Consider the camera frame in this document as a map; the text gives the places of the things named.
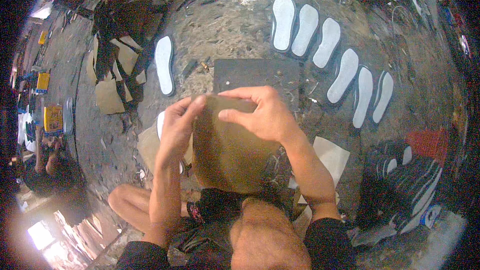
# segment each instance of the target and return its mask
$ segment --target concrete floor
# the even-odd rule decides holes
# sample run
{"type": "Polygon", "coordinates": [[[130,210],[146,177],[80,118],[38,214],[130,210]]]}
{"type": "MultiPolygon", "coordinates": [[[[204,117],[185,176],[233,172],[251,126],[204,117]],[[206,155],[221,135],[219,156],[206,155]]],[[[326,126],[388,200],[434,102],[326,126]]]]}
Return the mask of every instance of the concrete floor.
{"type": "MultiPolygon", "coordinates": [[[[99,0],[87,0],[92,9],[99,0]]],[[[45,51],[43,68],[51,68],[47,104],[62,103],[68,96],[75,105],[76,135],[67,138],[72,154],[78,159],[88,182],[91,194],[103,202],[105,208],[108,194],[119,184],[148,185],[141,181],[137,172],[145,165],[136,150],[137,135],[152,126],[159,112],[177,100],[196,93],[213,90],[215,59],[219,58],[280,58],[285,56],[270,49],[271,13],[274,0],[220,0],[201,6],[198,0],[188,9],[175,12],[183,0],[171,1],[165,23],[155,39],[169,35],[174,42],[173,74],[176,94],[162,96],[156,70],[149,67],[153,51],[137,63],[139,70],[146,70],[143,97],[136,111],[103,115],[95,104],[95,87],[88,82],[86,72],[87,53],[93,49],[92,22],[77,17],[63,32],[58,27],[63,20],[58,18],[52,26],[52,36],[45,51]],[[192,58],[203,61],[210,57],[210,73],[199,67],[188,77],[180,75],[192,58]]],[[[341,48],[356,49],[360,64],[368,66],[374,80],[382,70],[392,74],[395,83],[390,106],[381,123],[374,126],[366,121],[362,130],[354,131],[351,124],[353,95],[348,94],[343,105],[336,110],[325,108],[325,94],[333,80],[333,73],[318,75],[311,62],[305,63],[305,79],[299,82],[309,95],[318,101],[301,103],[298,120],[313,141],[315,136],[326,138],[350,151],[350,158],[337,186],[340,196],[339,208],[354,219],[359,202],[359,186],[362,180],[362,153],[368,147],[385,140],[404,138],[416,129],[439,129],[448,127],[453,106],[462,98],[454,98],[453,85],[463,88],[463,80],[452,62],[449,50],[443,41],[443,33],[434,33],[422,26],[416,28],[411,22],[395,22],[393,39],[382,15],[385,12],[358,0],[294,0],[297,5],[310,4],[316,8],[321,19],[332,17],[342,29],[341,48]],[[392,69],[395,55],[401,47],[411,56],[415,79],[408,79],[406,63],[392,69]]],[[[185,192],[198,189],[195,182],[183,183],[185,192]]],[[[108,225],[126,223],[111,210],[108,225]]],[[[387,264],[359,264],[361,268],[387,268],[387,264]]]]}

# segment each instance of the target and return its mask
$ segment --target leg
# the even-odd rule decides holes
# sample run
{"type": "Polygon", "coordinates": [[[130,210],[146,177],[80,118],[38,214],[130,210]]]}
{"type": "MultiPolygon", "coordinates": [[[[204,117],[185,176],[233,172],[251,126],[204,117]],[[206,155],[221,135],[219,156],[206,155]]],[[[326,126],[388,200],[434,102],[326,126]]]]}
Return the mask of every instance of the leg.
{"type": "MultiPolygon", "coordinates": [[[[139,231],[146,232],[150,225],[148,215],[150,193],[150,190],[125,183],[117,186],[108,195],[108,203],[123,220],[139,231]]],[[[186,202],[182,202],[181,215],[188,216],[186,202]]]]}

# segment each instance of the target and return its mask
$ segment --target cardboard scrap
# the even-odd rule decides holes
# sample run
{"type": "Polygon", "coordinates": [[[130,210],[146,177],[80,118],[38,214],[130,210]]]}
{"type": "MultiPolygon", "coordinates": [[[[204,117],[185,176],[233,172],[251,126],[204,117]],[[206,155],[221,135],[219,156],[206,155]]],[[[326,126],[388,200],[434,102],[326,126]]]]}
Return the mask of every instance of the cardboard scrap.
{"type": "Polygon", "coordinates": [[[204,109],[193,123],[193,171],[204,187],[257,193],[262,189],[267,159],[279,143],[262,140],[239,124],[220,121],[219,112],[228,108],[251,113],[256,105],[240,99],[207,96],[204,109]]]}
{"type": "Polygon", "coordinates": [[[95,82],[97,81],[97,75],[95,74],[95,66],[94,66],[94,55],[93,51],[90,51],[87,57],[87,77],[88,77],[88,84],[90,86],[95,86],[95,82]]]}
{"type": "Polygon", "coordinates": [[[109,75],[95,86],[96,105],[105,115],[123,113],[125,107],[117,93],[117,86],[113,76],[109,75]]]}

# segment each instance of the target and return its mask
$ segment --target white insole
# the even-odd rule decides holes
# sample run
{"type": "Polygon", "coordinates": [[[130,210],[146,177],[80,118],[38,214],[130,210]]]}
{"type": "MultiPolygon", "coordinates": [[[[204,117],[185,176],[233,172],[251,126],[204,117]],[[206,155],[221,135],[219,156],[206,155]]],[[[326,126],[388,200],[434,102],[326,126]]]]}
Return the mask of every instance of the white insole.
{"type": "Polygon", "coordinates": [[[319,68],[324,68],[339,41],[340,25],[332,18],[327,18],[321,26],[321,43],[313,56],[313,63],[319,68]]]}
{"type": "Polygon", "coordinates": [[[311,5],[304,5],[298,14],[300,25],[298,33],[292,43],[292,52],[302,57],[307,51],[310,39],[318,27],[318,12],[311,5]]]}
{"type": "Polygon", "coordinates": [[[380,97],[378,98],[378,102],[375,106],[375,110],[373,111],[373,121],[375,123],[379,123],[382,119],[385,110],[387,109],[388,102],[390,98],[392,98],[393,93],[393,79],[390,73],[386,73],[383,77],[383,81],[381,82],[381,93],[380,97]]]}
{"type": "Polygon", "coordinates": [[[160,81],[160,89],[165,95],[173,92],[173,81],[170,74],[172,47],[172,40],[169,36],[160,39],[155,47],[156,73],[160,81]]]}
{"type": "Polygon", "coordinates": [[[405,148],[403,151],[403,160],[402,160],[402,165],[408,164],[412,160],[412,147],[408,146],[405,148]]]}
{"type": "Polygon", "coordinates": [[[392,172],[392,170],[394,170],[396,167],[397,167],[397,159],[392,159],[392,160],[388,163],[387,174],[389,174],[390,172],[392,172]]]}
{"type": "Polygon", "coordinates": [[[277,50],[284,51],[290,46],[292,26],[295,19],[295,4],[292,0],[275,0],[273,3],[273,16],[275,27],[273,46],[277,50]]]}
{"type": "Polygon", "coordinates": [[[428,201],[430,195],[435,191],[435,187],[437,187],[437,183],[440,180],[441,176],[442,176],[442,169],[438,171],[437,176],[435,177],[435,180],[430,184],[428,189],[425,191],[422,197],[418,200],[415,207],[413,207],[412,216],[418,213],[420,209],[425,206],[425,203],[428,201]]]}
{"type": "MultiPolygon", "coordinates": [[[[156,119],[156,132],[158,135],[158,139],[160,140],[160,143],[162,142],[162,131],[163,131],[163,121],[165,120],[165,111],[161,112],[158,114],[158,117],[156,119]]],[[[178,170],[180,174],[183,172],[183,165],[182,162],[179,162],[178,165],[178,170]]]]}
{"type": "Polygon", "coordinates": [[[356,129],[361,128],[363,125],[373,91],[374,81],[372,80],[372,73],[367,68],[362,67],[358,75],[357,106],[353,114],[353,126],[356,129]]]}
{"type": "Polygon", "coordinates": [[[348,48],[342,55],[338,76],[327,92],[327,98],[331,103],[336,104],[340,100],[355,74],[357,74],[358,67],[358,55],[351,48],[348,48]]]}

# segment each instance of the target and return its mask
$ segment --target finger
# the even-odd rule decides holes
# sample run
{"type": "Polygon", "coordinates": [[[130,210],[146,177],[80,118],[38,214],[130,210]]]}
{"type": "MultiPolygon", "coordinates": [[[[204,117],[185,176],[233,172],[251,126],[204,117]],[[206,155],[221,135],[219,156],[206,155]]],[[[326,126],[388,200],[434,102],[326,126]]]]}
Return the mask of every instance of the finger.
{"type": "Polygon", "coordinates": [[[218,113],[218,118],[225,122],[237,123],[248,129],[252,122],[252,114],[233,109],[222,110],[218,113]]]}
{"type": "Polygon", "coordinates": [[[219,95],[232,98],[253,99],[263,87],[238,87],[233,90],[220,92],[219,95]]]}
{"type": "Polygon", "coordinates": [[[203,95],[195,98],[195,100],[188,106],[188,109],[183,115],[182,120],[185,121],[186,124],[191,124],[195,119],[195,116],[200,114],[200,112],[204,109],[206,101],[207,98],[203,95]]]}
{"type": "Polygon", "coordinates": [[[187,107],[190,105],[190,102],[192,102],[191,97],[183,98],[182,100],[177,101],[176,103],[167,107],[165,111],[168,110],[169,112],[172,112],[178,116],[182,116],[187,110],[187,107]]]}

